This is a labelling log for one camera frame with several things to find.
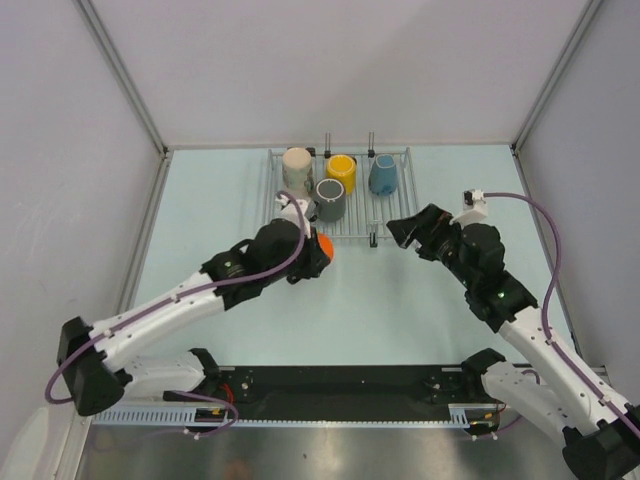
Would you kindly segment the orange cup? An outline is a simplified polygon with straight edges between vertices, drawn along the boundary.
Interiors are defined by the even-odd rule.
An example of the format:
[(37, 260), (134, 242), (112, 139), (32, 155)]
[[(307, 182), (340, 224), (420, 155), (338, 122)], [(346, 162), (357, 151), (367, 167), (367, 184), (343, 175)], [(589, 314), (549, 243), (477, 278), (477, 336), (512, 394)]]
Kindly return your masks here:
[(327, 256), (329, 262), (332, 262), (334, 259), (334, 246), (331, 239), (327, 235), (321, 233), (317, 234), (317, 239), (323, 253)]

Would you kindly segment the grey cup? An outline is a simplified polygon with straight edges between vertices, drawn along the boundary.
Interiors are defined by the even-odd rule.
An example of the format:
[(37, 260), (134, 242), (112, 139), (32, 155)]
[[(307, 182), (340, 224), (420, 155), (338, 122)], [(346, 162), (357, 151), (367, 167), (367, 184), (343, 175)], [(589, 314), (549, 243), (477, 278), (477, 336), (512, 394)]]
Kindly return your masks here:
[(310, 221), (333, 223), (346, 212), (346, 190), (344, 185), (333, 178), (319, 181), (309, 202)]

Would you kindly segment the metal wire dish rack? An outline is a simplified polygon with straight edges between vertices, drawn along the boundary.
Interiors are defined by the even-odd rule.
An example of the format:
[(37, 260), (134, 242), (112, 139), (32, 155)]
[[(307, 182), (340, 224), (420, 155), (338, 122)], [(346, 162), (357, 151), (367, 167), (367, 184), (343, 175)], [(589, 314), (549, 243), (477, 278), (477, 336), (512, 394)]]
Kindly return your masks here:
[[(345, 215), (335, 222), (317, 221), (319, 232), (332, 239), (347, 242), (363, 241), (375, 248), (392, 235), (386, 223), (414, 215), (418, 211), (417, 184), (411, 149), (406, 147), (379, 147), (374, 134), (369, 134), (368, 145), (362, 148), (337, 149), (331, 145), (331, 136), (325, 136), (325, 145), (311, 150), (313, 179), (318, 182), (326, 176), (330, 154), (345, 154), (357, 161), (354, 192), (347, 196)], [(390, 156), (396, 165), (397, 187), (386, 196), (376, 195), (368, 187), (368, 179), (377, 156)]]

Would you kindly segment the yellow cup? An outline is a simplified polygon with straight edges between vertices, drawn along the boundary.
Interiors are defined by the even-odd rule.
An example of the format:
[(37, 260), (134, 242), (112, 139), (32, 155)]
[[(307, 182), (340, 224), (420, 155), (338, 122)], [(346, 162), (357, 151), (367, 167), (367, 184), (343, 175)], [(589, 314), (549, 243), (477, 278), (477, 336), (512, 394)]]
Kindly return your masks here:
[(347, 195), (351, 195), (356, 187), (357, 161), (345, 154), (332, 155), (326, 163), (327, 178), (339, 181)]

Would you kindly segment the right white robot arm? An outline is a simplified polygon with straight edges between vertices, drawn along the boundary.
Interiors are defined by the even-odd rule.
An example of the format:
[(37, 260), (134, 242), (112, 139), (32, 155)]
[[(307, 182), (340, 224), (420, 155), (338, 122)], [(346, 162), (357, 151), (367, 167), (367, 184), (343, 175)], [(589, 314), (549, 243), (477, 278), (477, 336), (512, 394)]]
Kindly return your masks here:
[(535, 297), (504, 265), (499, 231), (466, 207), (430, 204), (387, 227), (396, 244), (440, 262), (465, 289), (471, 312), (514, 347), (539, 378), (485, 349), (462, 364), (463, 393), (512, 407), (562, 449), (578, 479), (621, 479), (639, 466), (639, 409), (603, 381), (543, 320)]

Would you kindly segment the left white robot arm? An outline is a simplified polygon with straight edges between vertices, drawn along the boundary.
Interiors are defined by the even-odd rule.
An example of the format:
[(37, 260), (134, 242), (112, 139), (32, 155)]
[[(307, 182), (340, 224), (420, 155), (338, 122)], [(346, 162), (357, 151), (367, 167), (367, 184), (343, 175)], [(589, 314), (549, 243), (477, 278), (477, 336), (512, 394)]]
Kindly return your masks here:
[(276, 219), (214, 255), (177, 287), (109, 319), (87, 324), (81, 317), (61, 330), (59, 377), (76, 412), (92, 416), (124, 398), (205, 401), (232, 396), (207, 349), (174, 357), (145, 358), (143, 349), (190, 323), (257, 298), (270, 285), (314, 279), (330, 265), (334, 247), (315, 228)]

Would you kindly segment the beige patterned cup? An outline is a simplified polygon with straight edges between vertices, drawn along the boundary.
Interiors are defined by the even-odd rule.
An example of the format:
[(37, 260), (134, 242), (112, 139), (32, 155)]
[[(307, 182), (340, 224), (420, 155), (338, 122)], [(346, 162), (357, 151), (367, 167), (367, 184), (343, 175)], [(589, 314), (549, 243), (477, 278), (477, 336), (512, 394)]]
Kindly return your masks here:
[(314, 188), (312, 156), (303, 147), (287, 149), (282, 156), (282, 179), (286, 190), (309, 197)]

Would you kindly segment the blue floral cup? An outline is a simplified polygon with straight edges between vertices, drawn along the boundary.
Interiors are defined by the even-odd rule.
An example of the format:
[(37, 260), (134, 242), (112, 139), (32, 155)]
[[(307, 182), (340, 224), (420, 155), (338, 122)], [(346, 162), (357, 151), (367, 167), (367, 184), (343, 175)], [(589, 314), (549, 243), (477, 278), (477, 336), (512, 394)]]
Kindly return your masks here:
[(390, 154), (377, 155), (369, 173), (369, 191), (374, 195), (386, 197), (396, 191), (397, 185), (398, 172), (394, 157)]

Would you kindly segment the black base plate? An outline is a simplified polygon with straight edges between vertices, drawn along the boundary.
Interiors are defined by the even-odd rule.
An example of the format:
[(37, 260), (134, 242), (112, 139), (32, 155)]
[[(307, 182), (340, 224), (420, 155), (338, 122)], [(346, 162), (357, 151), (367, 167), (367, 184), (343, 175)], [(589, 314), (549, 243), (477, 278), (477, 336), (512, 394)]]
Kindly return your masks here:
[(496, 404), (460, 368), (440, 365), (226, 367), (195, 392), (257, 421), (435, 421), (450, 404)]

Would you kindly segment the left aluminium frame post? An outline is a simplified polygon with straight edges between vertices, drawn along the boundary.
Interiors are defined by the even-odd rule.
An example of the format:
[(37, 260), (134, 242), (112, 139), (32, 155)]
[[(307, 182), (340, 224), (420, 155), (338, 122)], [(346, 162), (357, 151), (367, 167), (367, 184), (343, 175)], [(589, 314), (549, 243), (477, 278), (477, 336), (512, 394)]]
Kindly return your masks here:
[(72, 3), (85, 23), (106, 66), (114, 76), (125, 100), (129, 104), (148, 140), (155, 151), (161, 157), (164, 157), (168, 152), (168, 147), (165, 145), (146, 102), (94, 2), (90, 0), (73, 0)]

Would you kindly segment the aluminium frame post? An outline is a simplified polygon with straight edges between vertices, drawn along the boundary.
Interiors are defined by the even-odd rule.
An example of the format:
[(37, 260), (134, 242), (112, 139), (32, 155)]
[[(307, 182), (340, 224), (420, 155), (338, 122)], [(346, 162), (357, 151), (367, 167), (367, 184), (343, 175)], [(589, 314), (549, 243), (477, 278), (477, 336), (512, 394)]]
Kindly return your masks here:
[(571, 62), (585, 41), (603, 5), (603, 0), (589, 0), (585, 3), (584, 8), (580, 12), (575, 25), (511, 143), (511, 151), (515, 155), (518, 155), (525, 145), (556, 88), (568, 71)]
[(94, 2), (90, 0), (73, 0), (72, 3), (85, 23), (106, 66), (114, 76), (125, 100), (129, 104), (148, 140), (155, 151), (161, 157), (164, 157), (168, 152), (168, 147), (165, 145), (146, 102)]

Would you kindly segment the right aluminium frame post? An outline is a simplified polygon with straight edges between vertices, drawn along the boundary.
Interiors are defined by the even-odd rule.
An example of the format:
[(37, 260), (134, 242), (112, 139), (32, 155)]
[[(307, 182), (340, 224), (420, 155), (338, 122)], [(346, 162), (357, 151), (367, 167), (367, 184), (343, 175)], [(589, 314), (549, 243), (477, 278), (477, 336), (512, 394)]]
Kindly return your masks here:
[(525, 145), (556, 88), (568, 71), (571, 62), (585, 41), (603, 5), (603, 0), (589, 0), (585, 3), (584, 8), (580, 12), (575, 25), (511, 143), (511, 151), (515, 155), (518, 155)]

